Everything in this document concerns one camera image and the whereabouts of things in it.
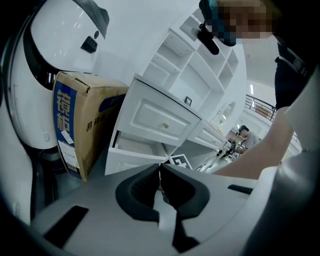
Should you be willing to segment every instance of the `blue label on box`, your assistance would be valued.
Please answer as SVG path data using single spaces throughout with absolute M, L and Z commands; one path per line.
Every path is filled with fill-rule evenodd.
M 107 109 L 110 109 L 118 103 L 121 103 L 124 100 L 125 96 L 125 94 L 122 94 L 111 98 L 105 98 L 99 106 L 99 112 L 101 113 L 103 111 L 106 111 Z
M 79 165 L 75 156 L 74 114 L 77 91 L 57 81 L 53 92 L 53 124 L 58 147 L 63 155 L 66 166 L 73 166 L 74 170 L 67 167 L 68 173 L 81 179 Z

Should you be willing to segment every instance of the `metal railing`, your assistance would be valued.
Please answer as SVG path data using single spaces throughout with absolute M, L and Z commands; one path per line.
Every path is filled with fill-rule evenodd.
M 258 99 L 256 97 L 252 97 L 246 94 L 244 107 L 256 112 L 257 114 L 265 117 L 269 121 L 273 122 L 276 114 L 276 107 L 266 103 L 265 101 Z M 296 141 L 299 145 L 300 142 L 296 133 L 293 134 L 293 140 Z

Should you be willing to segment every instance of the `man in gray shirt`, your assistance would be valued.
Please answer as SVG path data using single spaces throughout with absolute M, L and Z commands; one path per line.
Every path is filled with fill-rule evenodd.
M 248 149 L 251 149 L 254 145 L 258 144 L 260 139 L 253 132 L 249 131 L 245 125 L 240 126 L 238 133 L 242 138 L 245 138 L 245 148 L 237 148 L 235 150 L 238 154 L 243 154 Z

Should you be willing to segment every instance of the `cabinet drawer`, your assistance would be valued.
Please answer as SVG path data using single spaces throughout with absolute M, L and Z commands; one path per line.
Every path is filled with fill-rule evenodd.
M 104 175 L 122 172 L 138 166 L 161 164 L 166 160 L 167 157 L 141 154 L 109 147 Z
M 119 131 L 181 146 L 200 119 L 171 98 L 135 80 L 123 102 Z
M 202 120 L 187 139 L 214 150 L 220 149 L 227 141 Z

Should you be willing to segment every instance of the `white desk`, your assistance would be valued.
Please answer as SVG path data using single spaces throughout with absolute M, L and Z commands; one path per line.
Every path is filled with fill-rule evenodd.
M 161 164 L 174 152 L 183 152 L 195 169 L 228 146 L 223 134 L 195 110 L 135 75 L 114 126 L 105 174 Z

